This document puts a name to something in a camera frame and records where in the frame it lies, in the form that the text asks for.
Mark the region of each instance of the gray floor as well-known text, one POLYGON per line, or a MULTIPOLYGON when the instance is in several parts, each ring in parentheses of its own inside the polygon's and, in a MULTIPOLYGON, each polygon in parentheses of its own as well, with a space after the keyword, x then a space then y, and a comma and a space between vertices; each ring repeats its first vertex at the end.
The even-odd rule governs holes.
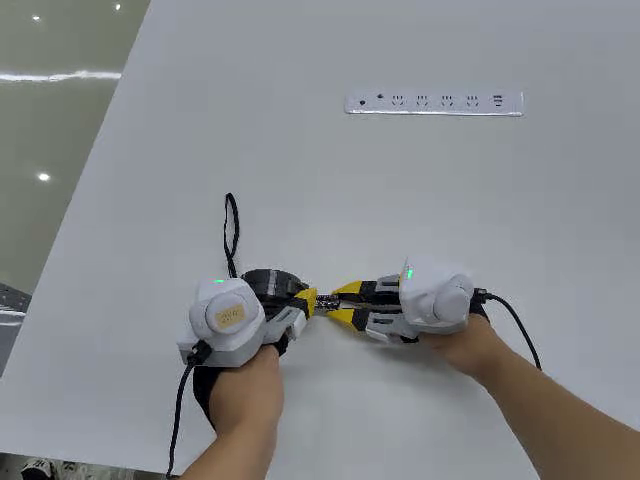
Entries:
MULTIPOLYGON (((28 460, 29 457, 23 457, 22 455, 0 453, 0 480, 21 480, 20 470, 28 460)), ((164 478, 164 475, 159 473, 138 471, 134 474, 134 480, 161 480, 162 478, 164 478)))
POLYGON ((0 283, 33 292, 148 4, 0 2, 0 283))

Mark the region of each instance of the sticker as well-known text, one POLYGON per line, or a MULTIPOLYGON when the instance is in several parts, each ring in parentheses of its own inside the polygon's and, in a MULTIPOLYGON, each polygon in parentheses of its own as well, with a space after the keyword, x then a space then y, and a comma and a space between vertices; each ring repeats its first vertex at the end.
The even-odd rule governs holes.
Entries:
POLYGON ((244 308, 240 303, 216 313, 216 322, 218 322, 218 326, 222 329, 229 328, 236 323, 240 323, 245 318, 246 315, 244 313, 244 308))

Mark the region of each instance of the black strap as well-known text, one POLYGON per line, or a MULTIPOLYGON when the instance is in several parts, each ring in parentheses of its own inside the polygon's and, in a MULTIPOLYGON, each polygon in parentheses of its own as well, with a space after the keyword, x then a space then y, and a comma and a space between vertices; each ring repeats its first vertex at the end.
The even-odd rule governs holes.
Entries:
POLYGON ((236 266, 233 263, 233 256, 238 248, 238 239, 240 238, 240 218, 238 217, 238 205, 233 193, 227 193, 224 197, 224 254, 227 257, 227 268, 229 269, 229 277, 237 278, 236 266), (231 205, 231 213, 233 215, 233 242, 231 249, 227 243, 227 217, 229 214, 228 205, 231 205))

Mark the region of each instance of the white table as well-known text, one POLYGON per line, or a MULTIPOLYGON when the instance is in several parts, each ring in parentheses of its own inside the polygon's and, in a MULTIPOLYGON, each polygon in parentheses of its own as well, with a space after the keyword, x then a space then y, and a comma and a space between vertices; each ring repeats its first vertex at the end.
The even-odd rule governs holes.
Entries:
MULTIPOLYGON (((330 290, 409 252, 513 301, 546 371, 640 426, 640 4, 155 0, 0 381, 0 450, 163 471, 198 279, 330 290), (364 86, 523 90, 520 119, 355 117, 364 86)), ((494 324, 528 352, 498 308, 494 324)), ((486 393, 314 318, 271 478, 534 478, 486 393)), ((212 438, 191 394, 181 471, 212 438)))

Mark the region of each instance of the wall socket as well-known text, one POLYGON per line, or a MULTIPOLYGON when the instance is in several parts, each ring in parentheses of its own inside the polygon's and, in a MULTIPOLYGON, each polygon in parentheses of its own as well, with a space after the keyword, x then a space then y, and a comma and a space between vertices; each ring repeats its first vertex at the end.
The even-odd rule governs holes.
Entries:
POLYGON ((361 89, 345 101, 345 112, 395 115, 470 115, 520 117, 524 114, 524 94, 491 92, 430 92, 410 89, 361 89))

